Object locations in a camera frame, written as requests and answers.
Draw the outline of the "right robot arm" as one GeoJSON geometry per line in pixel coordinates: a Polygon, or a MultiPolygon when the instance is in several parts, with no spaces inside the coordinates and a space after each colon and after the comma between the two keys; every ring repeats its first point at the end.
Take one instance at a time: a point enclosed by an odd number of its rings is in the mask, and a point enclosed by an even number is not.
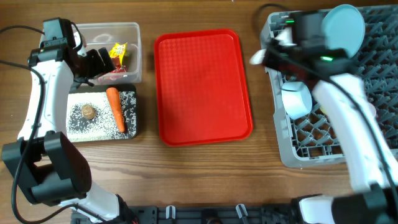
{"type": "Polygon", "coordinates": [[[302,223],[397,223],[397,161],[371,114],[363,81],[349,73],[343,49],[259,50],[252,64],[289,72],[312,83],[348,166],[353,195],[314,195],[298,200],[302,223]]]}

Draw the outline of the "yellow snack wrapper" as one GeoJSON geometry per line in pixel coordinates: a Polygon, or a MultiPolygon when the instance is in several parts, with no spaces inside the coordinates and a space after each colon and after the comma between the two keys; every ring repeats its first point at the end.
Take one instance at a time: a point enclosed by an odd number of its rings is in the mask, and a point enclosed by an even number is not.
{"type": "Polygon", "coordinates": [[[109,56],[111,60],[115,64],[115,66],[122,66],[123,65],[123,58],[127,54],[127,43],[120,44],[115,43],[112,49],[109,51],[109,56]]]}

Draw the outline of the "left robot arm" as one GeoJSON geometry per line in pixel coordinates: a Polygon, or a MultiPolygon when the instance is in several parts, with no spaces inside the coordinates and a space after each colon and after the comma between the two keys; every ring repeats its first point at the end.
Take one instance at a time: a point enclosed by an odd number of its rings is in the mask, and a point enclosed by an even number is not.
{"type": "Polygon", "coordinates": [[[25,123],[16,142],[2,148],[2,161],[14,181],[11,207],[21,190],[31,204],[60,206],[43,223],[72,208],[93,223],[136,223],[137,217],[118,195],[94,184],[87,160],[67,138],[66,115],[70,88],[114,70],[106,49],[80,55],[74,45],[45,45],[31,52],[24,67],[32,74],[32,92],[25,123]]]}

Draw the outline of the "yellow plastic cup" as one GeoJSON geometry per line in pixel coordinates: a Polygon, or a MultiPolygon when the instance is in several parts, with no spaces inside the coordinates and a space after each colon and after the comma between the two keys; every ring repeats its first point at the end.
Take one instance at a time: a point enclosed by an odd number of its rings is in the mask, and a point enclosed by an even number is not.
{"type": "Polygon", "coordinates": [[[324,110],[324,108],[323,108],[322,106],[320,107],[320,111],[321,111],[323,114],[327,115],[326,111],[324,110]]]}

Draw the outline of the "light blue plate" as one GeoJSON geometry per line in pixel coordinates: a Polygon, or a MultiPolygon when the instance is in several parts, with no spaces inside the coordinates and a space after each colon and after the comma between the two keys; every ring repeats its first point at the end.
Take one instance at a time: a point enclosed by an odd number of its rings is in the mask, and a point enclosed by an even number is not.
{"type": "Polygon", "coordinates": [[[354,6],[342,4],[324,17],[322,31],[329,49],[344,49],[351,58],[358,52],[364,40],[364,18],[354,6]]]}

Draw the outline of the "white plastic spoon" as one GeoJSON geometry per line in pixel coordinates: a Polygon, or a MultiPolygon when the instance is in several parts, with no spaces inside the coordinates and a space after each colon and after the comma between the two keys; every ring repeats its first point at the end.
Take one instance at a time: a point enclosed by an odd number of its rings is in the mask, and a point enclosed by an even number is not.
{"type": "Polygon", "coordinates": [[[258,50],[258,51],[250,58],[249,63],[250,63],[251,65],[259,65],[259,64],[262,64],[266,52],[267,52],[266,49],[258,50]]]}

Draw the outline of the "brown food lump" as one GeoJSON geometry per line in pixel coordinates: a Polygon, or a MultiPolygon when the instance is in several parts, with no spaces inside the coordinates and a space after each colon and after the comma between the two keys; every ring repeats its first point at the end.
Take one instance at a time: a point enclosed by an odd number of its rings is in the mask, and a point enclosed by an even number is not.
{"type": "Polygon", "coordinates": [[[81,114],[85,119],[91,120],[96,116],[96,111],[91,105],[83,105],[81,114]]]}

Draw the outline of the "pink plastic cup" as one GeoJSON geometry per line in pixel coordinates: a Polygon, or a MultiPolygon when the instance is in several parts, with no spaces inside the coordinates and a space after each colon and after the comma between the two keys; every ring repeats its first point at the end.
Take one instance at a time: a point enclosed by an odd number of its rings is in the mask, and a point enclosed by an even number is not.
{"type": "Polygon", "coordinates": [[[372,114],[374,117],[376,117],[376,115],[377,115],[376,108],[375,108],[371,103],[369,103],[369,109],[370,109],[370,111],[371,111],[371,114],[372,114]]]}

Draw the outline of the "red snack wrapper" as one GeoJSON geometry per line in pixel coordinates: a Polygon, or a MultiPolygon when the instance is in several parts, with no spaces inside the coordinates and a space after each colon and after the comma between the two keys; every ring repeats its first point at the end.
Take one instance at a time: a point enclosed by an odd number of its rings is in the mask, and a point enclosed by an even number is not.
{"type": "Polygon", "coordinates": [[[99,77],[97,79],[97,81],[99,83],[115,81],[115,80],[122,78],[126,72],[127,72],[127,66],[125,66],[125,65],[117,66],[115,70],[99,77]]]}

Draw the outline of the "orange carrot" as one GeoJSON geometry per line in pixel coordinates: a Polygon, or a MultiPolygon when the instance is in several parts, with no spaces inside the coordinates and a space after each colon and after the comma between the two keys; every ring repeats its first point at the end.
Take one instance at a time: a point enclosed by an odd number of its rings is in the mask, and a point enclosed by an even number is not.
{"type": "Polygon", "coordinates": [[[116,125],[120,133],[124,133],[126,128],[124,125],[123,112],[121,109],[121,100],[119,91],[115,87],[110,87],[106,90],[106,96],[113,112],[116,125]]]}

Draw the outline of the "blue bowl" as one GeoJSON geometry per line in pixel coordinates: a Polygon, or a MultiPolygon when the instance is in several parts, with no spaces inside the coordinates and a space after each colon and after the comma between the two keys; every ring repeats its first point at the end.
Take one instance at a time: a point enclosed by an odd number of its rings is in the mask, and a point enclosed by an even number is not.
{"type": "Polygon", "coordinates": [[[282,85],[281,93],[285,112],[291,119],[310,114],[312,95],[304,82],[286,82],[282,85]]]}

